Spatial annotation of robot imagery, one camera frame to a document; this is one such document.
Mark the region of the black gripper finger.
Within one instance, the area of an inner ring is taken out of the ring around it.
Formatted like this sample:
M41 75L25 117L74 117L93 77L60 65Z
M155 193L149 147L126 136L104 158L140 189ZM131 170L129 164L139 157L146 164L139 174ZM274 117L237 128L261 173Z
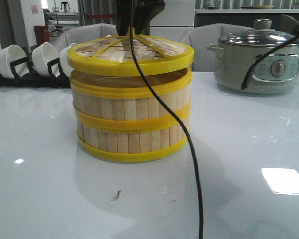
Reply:
M117 3L117 25L116 30L119 36L125 36L130 27L131 1L116 0Z
M163 0L137 0L133 8L133 28L135 34L141 34L151 20L165 8Z

